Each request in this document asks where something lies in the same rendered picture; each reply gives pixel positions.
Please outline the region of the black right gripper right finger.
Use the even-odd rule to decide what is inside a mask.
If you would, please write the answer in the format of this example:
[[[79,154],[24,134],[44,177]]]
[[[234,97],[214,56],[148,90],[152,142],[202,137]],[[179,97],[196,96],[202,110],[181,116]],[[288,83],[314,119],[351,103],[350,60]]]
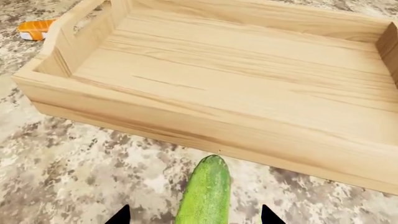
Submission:
[[[283,224],[283,220],[277,216],[267,205],[262,205],[262,224]]]

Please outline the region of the light wooden tray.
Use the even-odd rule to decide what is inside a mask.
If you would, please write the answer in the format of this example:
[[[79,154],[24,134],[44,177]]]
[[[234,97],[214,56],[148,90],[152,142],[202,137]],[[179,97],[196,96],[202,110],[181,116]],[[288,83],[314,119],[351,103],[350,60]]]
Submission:
[[[398,21],[82,0],[13,75],[47,115],[398,195]]]

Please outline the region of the green cucumber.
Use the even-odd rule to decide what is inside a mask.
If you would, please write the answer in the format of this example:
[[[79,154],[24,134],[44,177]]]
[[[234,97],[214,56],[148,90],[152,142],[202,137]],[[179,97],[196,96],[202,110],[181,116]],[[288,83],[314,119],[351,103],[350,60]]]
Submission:
[[[231,176],[216,154],[203,158],[193,170],[175,224],[228,224]]]

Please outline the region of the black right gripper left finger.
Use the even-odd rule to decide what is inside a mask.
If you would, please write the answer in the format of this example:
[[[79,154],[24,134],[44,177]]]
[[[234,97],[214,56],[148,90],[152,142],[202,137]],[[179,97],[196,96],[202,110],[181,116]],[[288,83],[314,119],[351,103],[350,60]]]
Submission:
[[[131,214],[130,206],[123,206],[118,212],[116,212],[105,224],[130,224]]]

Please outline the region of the salmon nigiri sushi piece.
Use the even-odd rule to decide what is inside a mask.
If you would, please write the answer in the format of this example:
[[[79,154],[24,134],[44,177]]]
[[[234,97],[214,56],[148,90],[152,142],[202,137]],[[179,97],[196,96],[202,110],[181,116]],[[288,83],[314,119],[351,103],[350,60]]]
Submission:
[[[17,31],[24,40],[44,40],[55,19],[41,21],[27,21],[21,23]]]

